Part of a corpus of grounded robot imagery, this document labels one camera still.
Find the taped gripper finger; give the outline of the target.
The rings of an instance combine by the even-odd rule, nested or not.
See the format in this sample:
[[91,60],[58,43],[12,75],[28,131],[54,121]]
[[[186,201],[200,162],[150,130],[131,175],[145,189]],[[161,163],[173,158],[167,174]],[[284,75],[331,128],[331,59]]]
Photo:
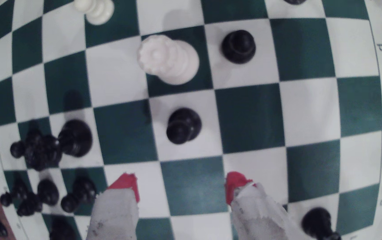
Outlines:
[[240,172],[226,175],[226,203],[240,240],[309,240],[263,185]]
[[136,240],[139,201],[137,177],[123,173],[97,197],[86,240]]

